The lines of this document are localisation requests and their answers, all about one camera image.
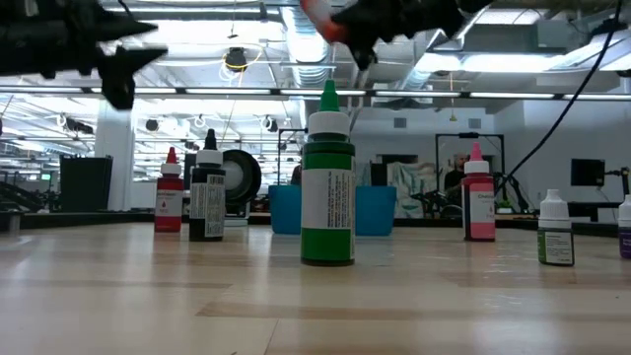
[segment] purple bottle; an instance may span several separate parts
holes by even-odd
[[[620,256],[631,258],[631,195],[626,195],[618,208],[618,239]]]

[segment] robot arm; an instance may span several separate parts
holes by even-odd
[[[348,45],[360,70],[377,62],[373,51],[380,38],[413,38],[441,29],[453,37],[465,23],[463,13],[475,13],[493,0],[358,0],[333,14],[326,0],[301,0],[301,7],[328,42]]]

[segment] pink bottle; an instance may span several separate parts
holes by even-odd
[[[462,181],[462,224],[464,239],[495,242],[495,188],[489,163],[482,159],[480,143],[473,143],[469,161],[464,164]]]

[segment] table surface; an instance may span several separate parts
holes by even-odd
[[[576,237],[576,267],[536,259],[534,232],[466,244],[456,229],[359,238],[356,264],[303,266],[298,237],[221,243],[151,224],[0,238],[0,353],[625,354],[631,260]]]

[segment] green bottle cap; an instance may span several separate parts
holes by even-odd
[[[335,82],[327,80],[324,84],[324,91],[319,97],[319,110],[339,112],[339,100],[335,92]]]

